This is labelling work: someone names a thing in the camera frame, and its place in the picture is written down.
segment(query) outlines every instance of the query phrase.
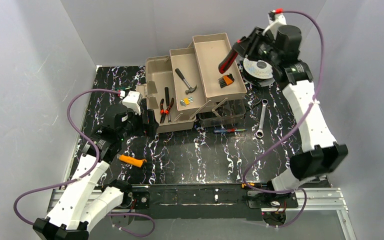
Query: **gray wall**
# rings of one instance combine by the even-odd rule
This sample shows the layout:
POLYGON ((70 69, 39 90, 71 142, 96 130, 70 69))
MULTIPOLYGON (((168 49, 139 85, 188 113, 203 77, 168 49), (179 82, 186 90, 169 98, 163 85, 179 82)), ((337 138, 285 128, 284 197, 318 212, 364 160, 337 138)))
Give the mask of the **gray wall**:
MULTIPOLYGON (((227 33, 233 43, 267 13, 284 7, 317 16, 326 0, 61 0, 96 65, 144 65, 146 58, 186 48, 192 36, 227 33)), ((306 35, 303 17, 287 19, 306 35)))
MULTIPOLYGON (((384 239, 384 0, 328 0, 317 21, 327 47, 319 100, 349 148, 329 179, 344 192, 357 238, 384 239)), ((312 29, 301 48, 314 73, 319 42, 312 29)))
MULTIPOLYGON (((38 239, 13 202, 63 179, 77 139, 67 105, 91 88, 95 68, 60 1, 0 0, 0 240, 38 239)), ((86 102, 72 109, 77 124, 86 102)), ((19 209, 44 217, 50 195, 27 196, 19 209)))

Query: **orange handle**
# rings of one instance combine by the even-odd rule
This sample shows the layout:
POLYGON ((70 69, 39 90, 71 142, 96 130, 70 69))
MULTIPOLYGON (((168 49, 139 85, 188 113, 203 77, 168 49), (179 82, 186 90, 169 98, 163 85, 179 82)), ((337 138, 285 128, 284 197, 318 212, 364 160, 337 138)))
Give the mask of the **orange handle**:
POLYGON ((125 162, 127 164, 131 164, 131 165, 136 166, 138 168, 141 168, 142 164, 147 162, 147 160, 145 160, 145 159, 136 159, 136 158, 133 158, 131 156, 126 156, 126 155, 121 155, 118 159, 122 162, 125 162))

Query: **marble tabletop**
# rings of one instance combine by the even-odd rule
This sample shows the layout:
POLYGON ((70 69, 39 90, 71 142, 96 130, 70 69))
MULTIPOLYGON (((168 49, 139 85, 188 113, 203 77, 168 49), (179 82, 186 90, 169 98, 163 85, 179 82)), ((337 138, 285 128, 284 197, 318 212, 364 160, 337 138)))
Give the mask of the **marble tabletop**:
MULTIPOLYGON (((135 87, 145 83, 144 66, 100 67, 93 88, 112 89, 135 87)), ((261 99, 268 100, 264 121, 264 137, 255 138, 261 106, 246 113, 239 123, 224 128, 248 129, 241 133, 215 134, 221 126, 202 128, 195 122, 193 129, 160 133, 156 136, 131 136, 126 141, 124 155, 146 159, 142 168, 114 160, 99 184, 115 179, 130 184, 215 184, 240 183, 242 172, 257 156, 279 141, 296 124, 291 107, 277 83, 257 89, 246 84, 248 93, 244 103, 252 105, 261 99)), ((121 104, 121 100, 108 93, 92 93, 87 106, 82 130, 90 135, 103 121, 107 107, 121 104)), ((70 172, 76 169, 85 141, 78 140, 70 172)), ((289 158, 301 152, 301 137, 297 132, 281 147, 252 167, 247 179, 267 182, 289 167, 289 158)))

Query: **hammer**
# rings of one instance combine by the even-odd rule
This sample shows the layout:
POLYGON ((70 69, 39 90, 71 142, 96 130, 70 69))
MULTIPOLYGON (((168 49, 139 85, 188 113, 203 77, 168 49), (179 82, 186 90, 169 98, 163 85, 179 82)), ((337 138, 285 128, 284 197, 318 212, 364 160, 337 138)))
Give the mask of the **hammer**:
POLYGON ((195 92, 195 90, 197 89, 197 86, 195 86, 195 87, 191 87, 191 85, 189 85, 188 81, 186 81, 186 79, 185 79, 185 77, 183 76, 182 72, 181 72, 178 68, 176 68, 174 71, 177 73, 177 75, 179 76, 179 78, 182 79, 182 81, 184 82, 184 84, 186 84, 186 87, 189 88, 188 90, 185 91, 185 93, 186 93, 186 94, 191 94, 191 93, 195 92))

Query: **wire spool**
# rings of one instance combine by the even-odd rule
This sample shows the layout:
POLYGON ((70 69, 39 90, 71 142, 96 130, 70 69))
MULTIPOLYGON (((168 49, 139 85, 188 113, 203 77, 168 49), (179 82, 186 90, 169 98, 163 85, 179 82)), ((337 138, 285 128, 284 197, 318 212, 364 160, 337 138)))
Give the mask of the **wire spool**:
POLYGON ((272 66, 265 61, 243 60, 243 79, 251 85, 266 87, 275 82, 272 73, 272 66))

